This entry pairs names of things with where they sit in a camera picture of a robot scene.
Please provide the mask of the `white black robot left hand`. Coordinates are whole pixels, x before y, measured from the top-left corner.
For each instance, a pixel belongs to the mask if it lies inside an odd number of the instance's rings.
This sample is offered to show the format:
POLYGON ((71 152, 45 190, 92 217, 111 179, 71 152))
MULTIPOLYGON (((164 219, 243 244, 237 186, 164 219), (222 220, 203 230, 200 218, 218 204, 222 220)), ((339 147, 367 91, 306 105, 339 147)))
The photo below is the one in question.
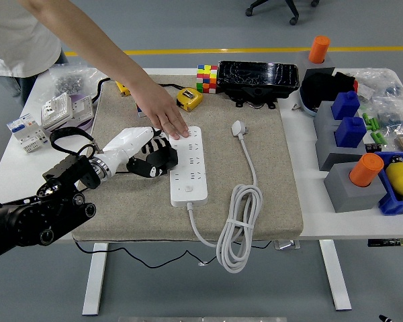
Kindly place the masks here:
POLYGON ((123 164, 130 173, 154 178, 175 167, 178 156, 161 130, 131 127, 123 129, 91 162, 98 167, 96 172, 101 180, 110 179, 123 164))

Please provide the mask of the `person's left hand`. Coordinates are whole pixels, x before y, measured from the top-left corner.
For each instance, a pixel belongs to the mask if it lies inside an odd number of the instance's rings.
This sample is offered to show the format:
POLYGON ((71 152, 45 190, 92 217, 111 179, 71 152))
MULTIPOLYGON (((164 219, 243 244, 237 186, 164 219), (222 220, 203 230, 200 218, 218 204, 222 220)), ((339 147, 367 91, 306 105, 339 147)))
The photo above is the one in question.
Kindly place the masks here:
POLYGON ((156 83, 146 83, 132 87, 130 92, 153 127, 165 131, 175 140, 189 136, 188 126, 175 100, 163 87, 156 83))

